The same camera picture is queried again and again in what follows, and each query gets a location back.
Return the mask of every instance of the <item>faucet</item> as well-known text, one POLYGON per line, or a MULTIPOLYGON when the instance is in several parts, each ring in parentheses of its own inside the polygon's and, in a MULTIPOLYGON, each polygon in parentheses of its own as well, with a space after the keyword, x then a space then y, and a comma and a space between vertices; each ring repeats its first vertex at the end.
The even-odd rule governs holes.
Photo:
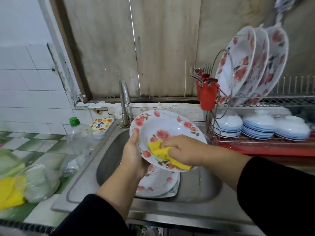
POLYGON ((126 128, 130 126, 130 121, 128 120, 128 115, 126 111, 126 105, 129 107, 129 104, 131 103, 128 87, 126 84, 126 81, 124 79, 121 79, 119 81, 119 91, 120 91, 120 101, 121 101, 121 117, 123 119, 122 127, 126 128))

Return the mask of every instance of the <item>wooden wall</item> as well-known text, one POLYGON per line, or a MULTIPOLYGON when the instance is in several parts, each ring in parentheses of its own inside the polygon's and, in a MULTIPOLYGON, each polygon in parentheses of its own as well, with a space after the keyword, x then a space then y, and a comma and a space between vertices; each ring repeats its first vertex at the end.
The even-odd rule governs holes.
MULTIPOLYGON (((121 78, 134 97, 195 96, 189 66, 212 63, 242 27, 257 27, 266 16, 269 26, 274 2, 64 0, 94 98, 118 97, 121 78)), ((315 73, 314 19, 315 0, 304 0, 286 16, 285 74, 315 73)))

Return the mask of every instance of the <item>black sleeve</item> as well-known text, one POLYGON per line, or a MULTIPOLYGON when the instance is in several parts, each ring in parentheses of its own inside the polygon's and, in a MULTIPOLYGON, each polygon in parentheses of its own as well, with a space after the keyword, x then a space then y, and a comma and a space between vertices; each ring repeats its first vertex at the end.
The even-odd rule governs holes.
POLYGON ((315 231, 313 175, 253 157, 241 173, 237 195, 242 209, 267 235, 315 231))
POLYGON ((130 231, 108 202, 88 194, 51 235, 130 235, 130 231))

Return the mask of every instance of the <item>green bottle cap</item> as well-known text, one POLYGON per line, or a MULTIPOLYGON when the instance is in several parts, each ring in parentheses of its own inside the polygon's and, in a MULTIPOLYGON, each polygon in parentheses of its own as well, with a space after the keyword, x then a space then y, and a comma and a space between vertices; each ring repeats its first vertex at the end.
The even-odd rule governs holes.
POLYGON ((72 118, 69 118, 69 123, 70 123, 71 127, 75 127, 75 126, 78 126, 80 124, 80 121, 77 117, 72 117, 72 118))

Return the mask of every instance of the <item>left hand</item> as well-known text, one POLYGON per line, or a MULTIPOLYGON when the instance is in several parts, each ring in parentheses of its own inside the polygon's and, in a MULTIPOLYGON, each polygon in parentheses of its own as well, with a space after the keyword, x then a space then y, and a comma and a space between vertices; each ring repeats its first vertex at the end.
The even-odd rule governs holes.
POLYGON ((139 133, 133 130, 133 135, 129 138, 128 142, 124 146, 123 158, 121 165, 126 169, 131 170, 138 180, 141 180, 148 171, 150 165, 149 162, 144 160, 137 148, 137 142, 139 141, 139 133))

